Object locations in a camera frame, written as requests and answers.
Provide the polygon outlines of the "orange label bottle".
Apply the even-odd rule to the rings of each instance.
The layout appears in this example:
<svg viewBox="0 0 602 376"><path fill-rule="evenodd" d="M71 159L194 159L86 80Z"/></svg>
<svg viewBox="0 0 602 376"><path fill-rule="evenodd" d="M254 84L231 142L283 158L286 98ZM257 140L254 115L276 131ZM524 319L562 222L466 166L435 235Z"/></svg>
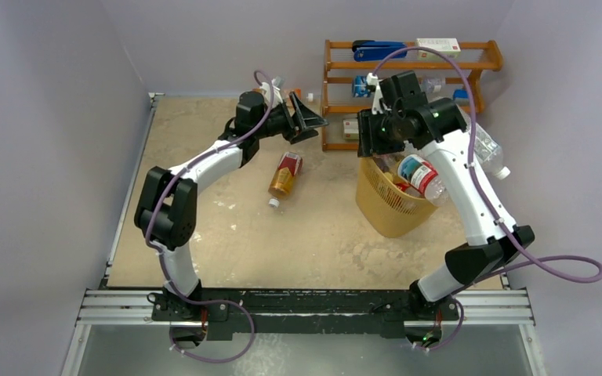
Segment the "orange label bottle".
<svg viewBox="0 0 602 376"><path fill-rule="evenodd" d="M294 93L297 98L302 100L304 103L312 103L315 100L315 95L312 92L303 91L299 88L283 89L282 92L286 97L289 97Z"/></svg>

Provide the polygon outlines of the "red label bottle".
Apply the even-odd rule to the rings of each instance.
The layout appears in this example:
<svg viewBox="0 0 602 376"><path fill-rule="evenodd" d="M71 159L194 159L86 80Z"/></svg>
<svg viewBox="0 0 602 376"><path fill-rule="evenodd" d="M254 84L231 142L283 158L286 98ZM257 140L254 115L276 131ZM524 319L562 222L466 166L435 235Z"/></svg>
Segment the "red label bottle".
<svg viewBox="0 0 602 376"><path fill-rule="evenodd" d="M436 207L445 205L450 198L437 170L419 155L410 154L403 158L398 164L397 175Z"/></svg>

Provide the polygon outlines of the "brown tea bottle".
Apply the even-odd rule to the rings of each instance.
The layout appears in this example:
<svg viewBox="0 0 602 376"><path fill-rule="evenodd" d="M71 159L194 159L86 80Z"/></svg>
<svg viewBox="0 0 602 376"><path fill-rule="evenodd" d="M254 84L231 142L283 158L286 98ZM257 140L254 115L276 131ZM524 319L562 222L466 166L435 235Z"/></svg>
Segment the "brown tea bottle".
<svg viewBox="0 0 602 376"><path fill-rule="evenodd" d="M302 166L303 158L300 155L293 152L282 154L268 189L270 207L278 208L290 196Z"/></svg>

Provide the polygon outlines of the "yellow plastic bin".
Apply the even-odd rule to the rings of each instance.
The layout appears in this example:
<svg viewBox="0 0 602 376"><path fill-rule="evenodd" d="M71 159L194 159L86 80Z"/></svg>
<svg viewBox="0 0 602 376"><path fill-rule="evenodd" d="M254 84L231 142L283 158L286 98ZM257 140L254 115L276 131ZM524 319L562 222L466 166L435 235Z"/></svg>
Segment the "yellow plastic bin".
<svg viewBox="0 0 602 376"><path fill-rule="evenodd" d="M372 158L360 159L356 204L372 227L388 238L402 237L413 231L437 210L426 199L401 190Z"/></svg>

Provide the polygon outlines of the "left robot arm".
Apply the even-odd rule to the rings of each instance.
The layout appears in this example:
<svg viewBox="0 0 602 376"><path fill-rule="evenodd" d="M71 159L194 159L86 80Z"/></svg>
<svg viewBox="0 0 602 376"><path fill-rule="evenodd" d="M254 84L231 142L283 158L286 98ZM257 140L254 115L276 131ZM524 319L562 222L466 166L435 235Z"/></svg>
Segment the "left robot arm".
<svg viewBox="0 0 602 376"><path fill-rule="evenodd" d="M318 136L319 128L327 125L294 92L272 104L260 92L244 92L234 116L207 150L174 168L156 166L147 172L134 223L156 253L163 288L175 296L172 311L182 320L193 320L202 310L202 299L194 294L200 280L187 250L197 225L199 194L248 164L262 139L280 136L296 144Z"/></svg>

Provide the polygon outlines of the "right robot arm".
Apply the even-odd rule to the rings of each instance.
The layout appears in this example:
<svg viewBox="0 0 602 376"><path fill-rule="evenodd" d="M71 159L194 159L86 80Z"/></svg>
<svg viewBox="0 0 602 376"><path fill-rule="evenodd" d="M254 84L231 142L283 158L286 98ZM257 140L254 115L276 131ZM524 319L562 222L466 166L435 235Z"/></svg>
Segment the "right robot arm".
<svg viewBox="0 0 602 376"><path fill-rule="evenodd" d="M470 151L475 124L467 124L451 99L428 100L413 71L378 79L366 77L373 104L358 115L358 157L401 152L408 143L435 168L458 209L466 243L447 251L444 263L409 288L411 313L426 319L440 301L512 261L535 239L502 206Z"/></svg>

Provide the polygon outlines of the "white box lower shelf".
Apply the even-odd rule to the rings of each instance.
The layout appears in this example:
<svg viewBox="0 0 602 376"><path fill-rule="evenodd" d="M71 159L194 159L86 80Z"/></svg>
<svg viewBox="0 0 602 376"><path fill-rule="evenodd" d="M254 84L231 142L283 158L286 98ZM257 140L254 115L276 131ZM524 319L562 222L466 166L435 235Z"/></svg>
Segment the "white box lower shelf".
<svg viewBox="0 0 602 376"><path fill-rule="evenodd" d="M359 128L356 118L343 119L343 138L347 141L359 140Z"/></svg>

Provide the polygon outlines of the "blue tape roll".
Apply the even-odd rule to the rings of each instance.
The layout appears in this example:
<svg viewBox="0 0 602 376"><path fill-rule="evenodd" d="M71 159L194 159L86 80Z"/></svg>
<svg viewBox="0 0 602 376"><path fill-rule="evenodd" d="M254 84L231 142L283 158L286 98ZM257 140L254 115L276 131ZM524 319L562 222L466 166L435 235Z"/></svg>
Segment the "blue tape roll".
<svg viewBox="0 0 602 376"><path fill-rule="evenodd" d="M371 95L366 76L358 75L354 77L351 85L351 93L353 98L368 98Z"/></svg>

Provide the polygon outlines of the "small clear jar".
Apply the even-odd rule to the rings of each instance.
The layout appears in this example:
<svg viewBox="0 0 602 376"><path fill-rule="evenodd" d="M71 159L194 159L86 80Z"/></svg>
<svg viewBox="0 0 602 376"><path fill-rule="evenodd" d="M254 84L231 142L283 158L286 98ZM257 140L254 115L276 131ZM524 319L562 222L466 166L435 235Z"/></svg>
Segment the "small clear jar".
<svg viewBox="0 0 602 376"><path fill-rule="evenodd" d="M421 88L427 95L439 93L445 86L445 78L429 77L421 81Z"/></svg>

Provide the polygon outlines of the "blue stapler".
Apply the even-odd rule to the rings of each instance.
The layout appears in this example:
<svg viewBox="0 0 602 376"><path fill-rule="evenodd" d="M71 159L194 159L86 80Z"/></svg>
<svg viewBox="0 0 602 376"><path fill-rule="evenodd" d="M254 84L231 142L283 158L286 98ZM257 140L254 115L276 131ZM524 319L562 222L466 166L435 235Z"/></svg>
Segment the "blue stapler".
<svg viewBox="0 0 602 376"><path fill-rule="evenodd" d="M380 61L388 55L398 50L407 48L404 42L376 41L376 40L356 40L351 44L354 61L370 62ZM399 52L393 59L404 59L407 51Z"/></svg>

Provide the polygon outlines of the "small blue box shelf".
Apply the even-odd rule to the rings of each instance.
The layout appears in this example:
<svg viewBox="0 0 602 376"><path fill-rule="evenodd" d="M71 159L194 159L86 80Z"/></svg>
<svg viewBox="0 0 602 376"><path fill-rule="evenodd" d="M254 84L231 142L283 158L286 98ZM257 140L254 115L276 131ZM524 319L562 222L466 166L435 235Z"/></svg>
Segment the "small blue box shelf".
<svg viewBox="0 0 602 376"><path fill-rule="evenodd" d="M452 93L452 99L457 103L468 103L469 97L469 93L465 89L456 89Z"/></svg>

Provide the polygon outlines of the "wooden shelf rack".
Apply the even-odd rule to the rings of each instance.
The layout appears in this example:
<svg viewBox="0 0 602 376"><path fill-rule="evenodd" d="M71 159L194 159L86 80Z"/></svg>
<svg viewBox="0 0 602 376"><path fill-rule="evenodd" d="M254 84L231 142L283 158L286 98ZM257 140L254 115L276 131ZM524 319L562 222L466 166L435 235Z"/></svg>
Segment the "wooden shelf rack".
<svg viewBox="0 0 602 376"><path fill-rule="evenodd" d="M321 149L327 151L355 151L357 142L343 137L343 118L355 118L359 110L371 106L370 98L354 97L352 84L357 76L365 76L379 63L357 62L353 58L351 42L327 40L324 47L324 72L321 88L321 116L331 124L321 130ZM486 108L481 90L481 76L486 71L497 72L504 68L504 56L496 41L460 42L461 53L457 64L470 84L477 112ZM404 59L392 59L378 71L381 78L405 71L414 71L418 80L426 79L440 85L435 96L452 96L456 89L463 89L461 78L450 64L444 61L418 60L416 52L409 52Z"/></svg>

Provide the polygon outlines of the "white green box top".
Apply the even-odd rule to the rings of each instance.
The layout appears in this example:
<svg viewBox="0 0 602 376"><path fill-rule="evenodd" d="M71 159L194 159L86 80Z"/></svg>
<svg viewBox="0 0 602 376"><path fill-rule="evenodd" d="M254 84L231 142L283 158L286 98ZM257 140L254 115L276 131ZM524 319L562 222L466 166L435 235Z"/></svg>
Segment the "white green box top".
<svg viewBox="0 0 602 376"><path fill-rule="evenodd" d="M458 58L462 52L456 38L417 38L415 45L424 48L424 50L417 51L418 60L436 60L439 58L437 54L427 52L425 49L438 51L452 59Z"/></svg>

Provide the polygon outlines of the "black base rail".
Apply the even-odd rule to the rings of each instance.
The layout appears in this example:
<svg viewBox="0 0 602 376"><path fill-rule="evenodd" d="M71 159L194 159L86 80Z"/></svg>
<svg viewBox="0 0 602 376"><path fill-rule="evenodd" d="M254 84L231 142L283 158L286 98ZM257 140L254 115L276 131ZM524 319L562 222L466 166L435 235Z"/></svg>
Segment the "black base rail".
<svg viewBox="0 0 602 376"><path fill-rule="evenodd" d="M448 298L422 303L395 290L199 287L194 304L164 289L147 295L151 318L183 328L183 337L229 341L234 334L377 334L433 345L442 324L460 317Z"/></svg>

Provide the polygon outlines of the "aluminium frame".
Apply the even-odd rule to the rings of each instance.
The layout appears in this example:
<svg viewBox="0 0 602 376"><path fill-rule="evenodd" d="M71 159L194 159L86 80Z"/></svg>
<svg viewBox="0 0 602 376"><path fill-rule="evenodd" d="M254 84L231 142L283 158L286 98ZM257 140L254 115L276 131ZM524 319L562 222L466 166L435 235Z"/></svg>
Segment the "aluminium frame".
<svg viewBox="0 0 602 376"><path fill-rule="evenodd" d="M242 172L201 195L202 222L191 241L194 268L210 287L399 288L439 264L462 231L452 206L400 239L380 236L354 201L357 159L323 152L312 139L296 145L306 159L288 205L269 208L265 197L274 160L287 149L268 139ZM151 319L146 293L161 272L133 213L138 175L114 236L107 279L87 291L63 366L65 375L533 375L541 356L528 294L494 278L461 297L461 328L445 325L454 340L436 354L411 349L404 339L377 334L236 334L208 342L204 356L241 358L209 364L171 350L169 325Z"/></svg>

